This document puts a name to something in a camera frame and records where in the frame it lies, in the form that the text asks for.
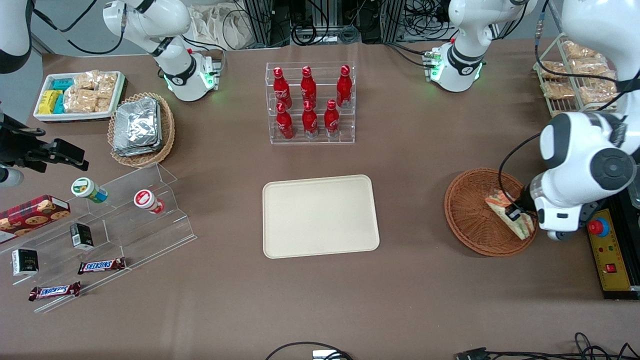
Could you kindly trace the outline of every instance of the oval wicker basket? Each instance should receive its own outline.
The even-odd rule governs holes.
[[[160,161],[163,161],[167,157],[167,155],[169,155],[169,152],[173,147],[173,141],[175,139],[175,122],[173,121],[173,114],[171,113],[171,109],[169,109],[169,105],[160,95],[143,92],[142,94],[130,96],[124,99],[124,101],[122,102],[125,103],[138,101],[146,96],[153,97],[160,104],[160,121],[162,123],[162,139],[164,145],[163,148],[158,152],[151,152],[148,154],[129,157],[119,156],[113,150],[111,151],[112,158],[116,159],[117,162],[130,167],[141,168],[151,163],[159,163]],[[113,148],[113,127],[115,123],[115,116],[115,112],[111,114],[111,119],[109,120],[109,132],[107,133],[107,141],[109,142],[109,145],[111,145],[111,148]]]
[[[512,197],[519,195],[522,189],[520,181],[504,172],[502,184]],[[449,185],[444,211],[449,227],[466,246],[482,255],[511,256],[531,244],[538,231],[538,219],[533,219],[534,232],[521,240],[484,202],[484,198],[498,188],[497,170],[476,168],[466,171]]]

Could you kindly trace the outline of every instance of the table surface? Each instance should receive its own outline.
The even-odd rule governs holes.
[[[0,277],[0,354],[264,359],[307,340],[362,360],[450,359],[480,346],[566,352],[576,331],[613,349],[633,344],[638,303],[602,300],[586,235],[555,242],[540,231],[525,252],[486,258],[445,221],[444,192],[454,177],[497,167],[549,120],[531,48],[530,40],[496,42],[480,79],[460,94],[426,83],[419,67],[382,45],[231,52],[220,90],[191,103],[156,77],[151,56],[45,56],[45,75],[119,70],[127,95],[155,92],[168,101],[177,137],[163,165],[178,178],[176,198],[198,239],[44,315],[32,313],[25,288]],[[356,144],[270,145],[266,62],[333,60],[356,61]],[[86,175],[99,183],[132,170],[111,159],[106,122],[29,125],[85,149]],[[543,171],[537,144],[517,152],[506,170],[523,183]],[[372,180],[378,249],[276,260],[262,253],[266,183],[351,174]],[[69,198],[69,184],[83,173],[50,165],[46,174],[25,175],[22,186],[0,189],[0,208],[44,193]],[[310,348],[277,358],[310,359]]]

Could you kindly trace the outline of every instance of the red cookie box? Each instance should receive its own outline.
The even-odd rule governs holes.
[[[69,203],[42,195],[0,213],[0,243],[22,236],[71,214]]]

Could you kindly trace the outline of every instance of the acrylic bottle rack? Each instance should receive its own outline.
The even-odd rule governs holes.
[[[11,253],[17,248],[38,252],[39,271],[30,277],[13,276],[13,284],[24,288],[24,300],[35,286],[50,287],[81,283],[80,297],[123,276],[176,248],[194,240],[187,215],[178,208],[169,184],[177,179],[167,169],[154,163],[135,170],[104,185],[109,192],[107,200],[95,204],[85,198],[69,201],[71,215],[32,233],[10,240],[12,245],[0,251],[2,262],[11,262]],[[164,201],[164,210],[156,215],[133,204],[133,195],[141,189],[151,190]],[[73,248],[69,227],[79,222],[91,229],[94,248],[83,251]],[[125,257],[123,270],[78,275],[80,262],[100,261]],[[5,269],[12,276],[10,266]],[[72,295],[37,300],[36,313],[45,313],[76,299]]]
[[[340,135],[336,138],[329,138],[324,132],[324,111],[326,110],[326,102],[329,99],[335,99],[337,95],[337,82],[340,78],[340,68],[343,65],[351,67],[351,107],[338,109],[340,112],[340,120],[338,127]],[[302,94],[300,92],[300,81],[302,80],[302,68],[309,66],[312,76],[317,85],[317,123],[318,136],[314,139],[308,139],[304,135],[304,127],[302,126]],[[282,68],[284,78],[289,83],[289,91],[293,106],[288,110],[293,121],[293,127],[296,136],[293,139],[285,139],[278,130],[276,122],[276,95],[273,91],[273,69],[275,67]],[[267,95],[267,117],[269,119],[269,139],[275,145],[312,145],[320,143],[355,143],[356,140],[356,69],[353,61],[326,61],[326,62],[306,62],[306,63],[267,63],[266,75],[266,95]]]

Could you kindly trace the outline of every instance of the coca-cola bottle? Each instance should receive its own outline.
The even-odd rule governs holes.
[[[276,110],[278,110],[278,115],[276,115],[276,121],[278,122],[278,129],[282,134],[282,137],[285,140],[291,140],[294,136],[296,136],[296,132],[293,129],[293,123],[291,122],[291,115],[287,113],[287,109],[285,108],[285,104],[279,102],[276,105]]]
[[[287,110],[291,109],[293,101],[291,100],[291,93],[289,92],[289,83],[282,75],[282,68],[273,68],[273,76],[275,77],[273,81],[273,91],[276,93],[276,99],[278,99],[278,102],[284,104]]]
[[[340,79],[338,79],[338,96],[337,104],[341,109],[347,109],[351,107],[351,87],[353,82],[351,81],[351,68],[349,65],[343,65],[340,68]]]
[[[327,137],[335,138],[340,134],[338,129],[338,119],[340,114],[335,109],[335,100],[330,99],[326,102],[326,111],[324,112],[324,131]]]
[[[302,101],[309,101],[313,109],[316,108],[316,81],[311,76],[311,68],[305,66],[302,68],[302,81],[300,82],[302,91]]]
[[[302,125],[305,128],[305,136],[314,139],[318,136],[318,116],[309,100],[303,103],[305,111],[302,112]]]

